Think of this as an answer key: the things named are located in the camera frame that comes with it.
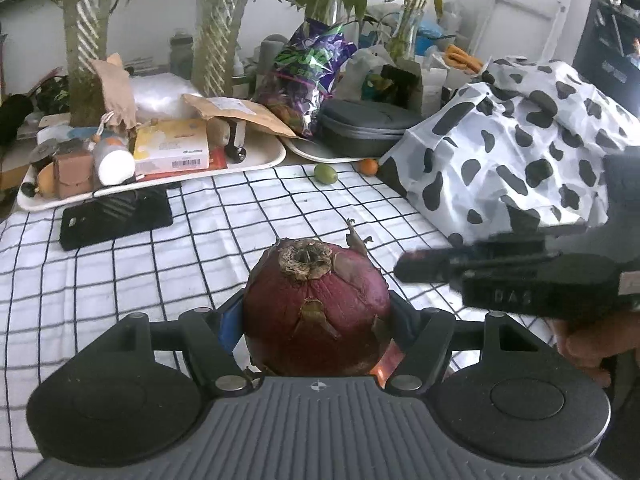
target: black phone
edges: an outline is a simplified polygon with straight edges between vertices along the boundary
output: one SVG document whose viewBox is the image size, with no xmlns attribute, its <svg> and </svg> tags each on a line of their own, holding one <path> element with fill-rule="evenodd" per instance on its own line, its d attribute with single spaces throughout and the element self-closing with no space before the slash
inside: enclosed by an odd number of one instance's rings
<svg viewBox="0 0 640 480">
<path fill-rule="evenodd" d="M 164 187 L 124 191 L 66 208 L 60 245 L 72 251 L 173 223 Z"/>
</svg>

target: onion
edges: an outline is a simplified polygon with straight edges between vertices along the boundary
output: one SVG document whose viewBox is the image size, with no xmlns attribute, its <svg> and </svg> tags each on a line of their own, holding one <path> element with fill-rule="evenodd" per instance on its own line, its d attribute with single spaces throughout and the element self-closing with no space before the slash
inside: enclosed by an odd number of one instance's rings
<svg viewBox="0 0 640 480">
<path fill-rule="evenodd" d="M 364 375 L 384 354 L 388 286 L 351 224 L 350 231 L 349 249 L 301 238 L 280 240 L 262 254 L 242 307 L 249 353 L 262 371 Z"/>
</svg>

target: human hand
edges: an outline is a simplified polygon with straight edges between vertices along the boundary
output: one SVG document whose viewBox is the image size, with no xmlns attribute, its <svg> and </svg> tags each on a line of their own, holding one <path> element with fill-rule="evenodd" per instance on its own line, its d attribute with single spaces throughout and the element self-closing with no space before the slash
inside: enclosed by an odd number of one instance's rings
<svg viewBox="0 0 640 480">
<path fill-rule="evenodd" d="M 600 368 L 605 357 L 636 350 L 640 364 L 640 312 L 619 312 L 597 323 L 570 332 L 566 321 L 552 320 L 558 351 L 602 387 L 611 383 L 609 372 Z"/>
</svg>

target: white tray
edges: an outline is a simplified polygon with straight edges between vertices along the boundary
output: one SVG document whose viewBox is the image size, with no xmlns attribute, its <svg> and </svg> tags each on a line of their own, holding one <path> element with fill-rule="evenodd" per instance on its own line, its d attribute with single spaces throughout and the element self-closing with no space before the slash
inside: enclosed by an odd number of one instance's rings
<svg viewBox="0 0 640 480">
<path fill-rule="evenodd" d="M 259 132 L 247 131 L 246 137 L 244 138 L 244 146 L 246 148 L 245 160 L 243 160 L 240 164 L 231 164 L 229 163 L 229 161 L 227 161 L 226 163 L 229 165 L 229 167 L 226 168 L 226 170 L 183 173 L 175 176 L 148 180 L 145 182 L 135 182 L 133 184 L 126 184 L 124 186 L 103 187 L 97 191 L 94 191 L 93 193 L 83 193 L 80 195 L 70 196 L 69 198 L 65 198 L 64 200 L 59 200 L 57 198 L 43 198 L 38 195 L 33 198 L 29 198 L 21 191 L 19 191 L 17 203 L 18 206 L 25 211 L 43 211 L 45 209 L 52 209 L 61 205 L 82 202 L 82 200 L 87 200 L 92 196 L 105 196 L 113 193 L 120 193 L 121 191 L 128 191 L 130 189 L 158 186 L 160 184 L 169 184 L 171 182 L 191 180 L 192 178 L 201 178 L 203 176 L 239 173 L 241 171 L 265 170 L 267 168 L 272 168 L 273 166 L 277 166 L 278 164 L 280 164 L 287 154 L 284 146 L 280 143 L 276 136 L 262 134 Z M 29 171 L 27 171 L 23 182 L 35 182 L 35 178 L 35 170 L 33 168 L 29 168 Z"/>
<path fill-rule="evenodd" d="M 296 155 L 308 158 L 314 162 L 325 162 L 327 164 L 340 164 L 342 162 L 356 162 L 363 160 L 365 157 L 339 156 L 332 152 L 328 147 L 306 139 L 289 139 L 289 137 L 280 137 L 284 145 Z"/>
</svg>

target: white tablecloth with black grid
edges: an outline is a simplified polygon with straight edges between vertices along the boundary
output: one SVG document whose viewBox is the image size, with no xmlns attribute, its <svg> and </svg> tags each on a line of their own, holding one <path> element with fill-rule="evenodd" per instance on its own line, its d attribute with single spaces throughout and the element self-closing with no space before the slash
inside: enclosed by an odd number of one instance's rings
<svg viewBox="0 0 640 480">
<path fill-rule="evenodd" d="M 15 212 L 0 224 L 0 479 L 20 478 L 41 460 L 25 418 L 41 381 L 131 312 L 160 321 L 220 306 L 276 236 L 345 245 L 352 218 L 362 238 L 373 238 L 370 257 L 389 287 L 415 308 L 483 319 L 447 285 L 396 281 L 392 269 L 403 251 L 447 246 L 446 238 L 378 179 L 349 164 L 335 169 L 332 186 L 313 178 L 313 166 L 189 180 L 168 191 L 172 226 L 68 253 L 58 242 L 62 208 Z M 516 318 L 550 341 L 543 320 Z M 235 355 L 247 361 L 246 347 Z M 156 352 L 156 359 L 186 372 L 179 352 Z M 462 352 L 453 365 L 477 360 L 478 352 Z"/>
</svg>

